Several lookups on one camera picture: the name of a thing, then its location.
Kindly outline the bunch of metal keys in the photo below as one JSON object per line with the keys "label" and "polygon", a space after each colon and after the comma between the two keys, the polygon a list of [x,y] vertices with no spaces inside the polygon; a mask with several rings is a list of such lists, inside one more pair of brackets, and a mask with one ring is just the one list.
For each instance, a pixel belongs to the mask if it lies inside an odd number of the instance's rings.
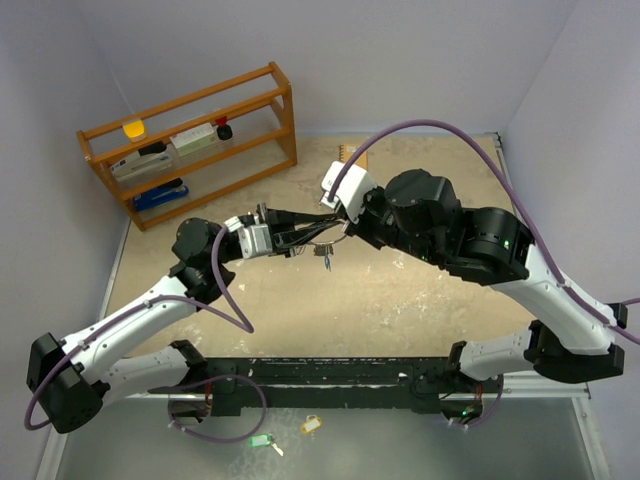
{"label": "bunch of metal keys", "polygon": [[330,257],[334,254],[332,243],[319,243],[313,245],[313,253],[318,257]]}

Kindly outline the large metal keyring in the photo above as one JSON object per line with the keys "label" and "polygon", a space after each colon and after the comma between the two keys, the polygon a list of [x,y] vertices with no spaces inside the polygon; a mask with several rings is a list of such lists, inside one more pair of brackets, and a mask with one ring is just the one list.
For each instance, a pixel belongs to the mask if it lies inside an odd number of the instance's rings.
{"label": "large metal keyring", "polygon": [[314,239],[310,241],[310,244],[313,246],[327,246],[327,245],[335,245],[337,243],[342,242],[347,238],[347,235],[340,230],[334,238],[324,238],[321,236],[319,239]]}

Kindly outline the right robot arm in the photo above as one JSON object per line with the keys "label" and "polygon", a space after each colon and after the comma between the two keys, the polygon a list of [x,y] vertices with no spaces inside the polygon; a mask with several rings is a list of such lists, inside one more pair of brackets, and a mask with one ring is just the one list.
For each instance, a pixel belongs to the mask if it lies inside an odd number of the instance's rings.
{"label": "right robot arm", "polygon": [[381,187],[354,166],[339,181],[336,196],[346,210],[349,235],[488,286],[534,316],[517,333],[454,344],[444,369],[452,389],[467,391],[478,381],[528,370],[568,384],[623,373],[625,352],[610,329],[624,318],[622,308],[592,300],[606,320],[590,316],[554,279],[532,233],[511,212],[464,208],[449,179],[422,169],[405,171]]}

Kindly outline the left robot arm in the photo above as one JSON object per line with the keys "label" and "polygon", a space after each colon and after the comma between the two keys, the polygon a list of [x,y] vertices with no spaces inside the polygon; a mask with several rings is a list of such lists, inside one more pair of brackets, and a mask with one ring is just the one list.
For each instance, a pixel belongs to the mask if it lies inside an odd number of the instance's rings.
{"label": "left robot arm", "polygon": [[184,392],[198,390],[205,382],[206,362],[190,342],[175,341],[143,356],[133,356],[132,351],[200,311],[253,333],[253,325],[229,292],[235,275],[226,263],[290,256],[345,217],[343,210],[307,214],[261,204],[256,212],[222,224],[202,218],[183,221],[172,246],[177,263],[146,292],[81,331],[62,339],[47,333],[32,343],[25,428],[53,426],[59,433],[69,433],[132,394],[176,386]]}

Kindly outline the brown spiral notebook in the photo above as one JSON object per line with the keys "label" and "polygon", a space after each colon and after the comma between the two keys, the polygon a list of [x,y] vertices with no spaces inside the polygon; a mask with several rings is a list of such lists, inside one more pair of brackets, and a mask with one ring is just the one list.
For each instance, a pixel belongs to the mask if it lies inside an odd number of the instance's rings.
{"label": "brown spiral notebook", "polygon": [[[342,144],[339,146],[339,161],[346,163],[354,153],[360,148],[356,144]],[[355,164],[365,170],[368,169],[368,152],[362,153],[356,160]]]}

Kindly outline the blue stapler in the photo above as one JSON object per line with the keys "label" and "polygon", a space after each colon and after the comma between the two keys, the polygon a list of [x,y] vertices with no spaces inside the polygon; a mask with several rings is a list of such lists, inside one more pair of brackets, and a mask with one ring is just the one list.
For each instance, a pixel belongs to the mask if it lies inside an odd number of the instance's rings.
{"label": "blue stapler", "polygon": [[136,195],[133,203],[135,209],[138,212],[142,212],[183,198],[188,194],[189,188],[181,178],[177,178]]}

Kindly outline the white box on shelf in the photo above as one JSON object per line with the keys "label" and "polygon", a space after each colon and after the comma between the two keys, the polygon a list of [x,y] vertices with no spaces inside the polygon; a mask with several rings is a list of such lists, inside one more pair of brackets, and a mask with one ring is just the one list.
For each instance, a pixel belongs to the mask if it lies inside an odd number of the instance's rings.
{"label": "white box on shelf", "polygon": [[179,156],[190,155],[211,146],[216,132],[210,123],[204,123],[170,137],[171,144]]}

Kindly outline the wooden shelf rack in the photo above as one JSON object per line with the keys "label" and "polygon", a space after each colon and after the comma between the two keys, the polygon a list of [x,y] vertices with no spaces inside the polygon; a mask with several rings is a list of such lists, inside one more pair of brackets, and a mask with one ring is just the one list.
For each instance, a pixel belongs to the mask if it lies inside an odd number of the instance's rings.
{"label": "wooden shelf rack", "polygon": [[298,162],[293,90],[275,62],[77,138],[141,231]]}

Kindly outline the white stapler on shelf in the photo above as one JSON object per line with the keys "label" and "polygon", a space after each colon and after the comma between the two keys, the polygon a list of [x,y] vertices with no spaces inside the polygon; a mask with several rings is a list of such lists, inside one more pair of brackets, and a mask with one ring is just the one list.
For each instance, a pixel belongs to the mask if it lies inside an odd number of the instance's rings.
{"label": "white stapler on shelf", "polygon": [[110,171],[117,181],[123,182],[165,169],[173,160],[173,149],[163,142],[156,142],[122,158],[110,167]]}

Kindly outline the yellow lidded container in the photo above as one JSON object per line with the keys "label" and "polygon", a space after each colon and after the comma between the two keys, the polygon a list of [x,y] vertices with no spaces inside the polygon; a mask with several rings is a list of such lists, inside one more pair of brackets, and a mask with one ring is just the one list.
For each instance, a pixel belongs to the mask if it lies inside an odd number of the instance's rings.
{"label": "yellow lidded container", "polygon": [[127,139],[132,142],[138,142],[148,136],[147,128],[142,119],[130,119],[122,124],[122,130]]}

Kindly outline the yellow key tag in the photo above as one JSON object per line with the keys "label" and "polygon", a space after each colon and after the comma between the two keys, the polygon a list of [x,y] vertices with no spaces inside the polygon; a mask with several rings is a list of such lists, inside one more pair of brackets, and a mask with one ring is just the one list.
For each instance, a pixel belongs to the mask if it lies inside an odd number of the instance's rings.
{"label": "yellow key tag", "polygon": [[310,434],[313,434],[315,431],[317,431],[319,428],[321,428],[322,425],[323,425],[323,421],[319,416],[310,415],[301,424],[300,431],[304,435],[310,435]]}

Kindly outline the green key tag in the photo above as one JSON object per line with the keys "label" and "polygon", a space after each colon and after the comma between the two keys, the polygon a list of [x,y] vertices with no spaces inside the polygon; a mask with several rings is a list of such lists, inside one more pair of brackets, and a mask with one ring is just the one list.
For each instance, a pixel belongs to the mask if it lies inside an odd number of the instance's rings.
{"label": "green key tag", "polygon": [[251,448],[270,447],[281,457],[284,456],[284,451],[277,445],[275,438],[271,434],[252,435],[248,439],[248,444]]}

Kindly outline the black base frame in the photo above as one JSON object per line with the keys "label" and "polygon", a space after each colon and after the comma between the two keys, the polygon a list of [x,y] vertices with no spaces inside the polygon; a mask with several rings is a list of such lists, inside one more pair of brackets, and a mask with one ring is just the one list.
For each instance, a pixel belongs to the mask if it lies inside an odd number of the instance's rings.
{"label": "black base frame", "polygon": [[497,393],[499,380],[478,382],[455,374],[444,357],[222,358],[205,357],[188,340],[171,343],[186,356],[180,381],[187,393],[212,385],[213,417],[238,416],[245,408],[403,409],[439,414],[460,395]]}

